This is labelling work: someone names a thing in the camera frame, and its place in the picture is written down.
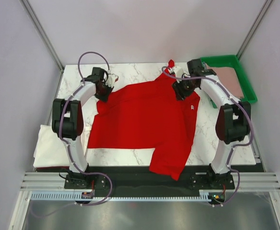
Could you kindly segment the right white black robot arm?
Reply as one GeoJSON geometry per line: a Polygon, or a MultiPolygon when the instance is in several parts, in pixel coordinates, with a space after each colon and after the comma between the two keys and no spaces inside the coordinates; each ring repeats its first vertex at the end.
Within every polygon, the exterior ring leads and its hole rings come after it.
{"type": "Polygon", "coordinates": [[[238,146],[244,146],[247,135],[253,134],[251,105],[235,97],[219,80],[213,69],[204,68],[201,59],[187,62],[189,73],[179,66],[168,67],[167,71],[175,79],[172,87],[178,100],[185,100],[196,88],[203,90],[219,109],[215,131],[219,139],[214,159],[205,175],[193,179],[205,189],[234,189],[231,162],[238,146]]]}

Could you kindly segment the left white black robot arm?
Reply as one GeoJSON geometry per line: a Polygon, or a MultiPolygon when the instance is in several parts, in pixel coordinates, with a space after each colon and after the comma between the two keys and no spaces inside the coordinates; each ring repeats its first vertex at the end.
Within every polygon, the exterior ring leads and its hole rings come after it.
{"type": "Polygon", "coordinates": [[[52,131],[65,146],[69,171],[78,173],[75,183],[80,188],[88,188],[92,183],[89,164],[84,156],[81,135],[84,130],[82,106],[92,97],[107,102],[118,77],[107,70],[94,67],[91,75],[83,78],[79,87],[66,98],[56,98],[52,104],[52,131]]]}

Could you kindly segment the red t shirt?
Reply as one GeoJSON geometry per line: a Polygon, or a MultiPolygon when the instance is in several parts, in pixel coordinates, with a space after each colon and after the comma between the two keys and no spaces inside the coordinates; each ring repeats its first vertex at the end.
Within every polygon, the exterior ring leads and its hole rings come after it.
{"type": "Polygon", "coordinates": [[[176,99],[174,79],[127,85],[98,101],[90,149],[153,149],[150,171],[178,180],[191,153],[200,97],[176,99]]]}

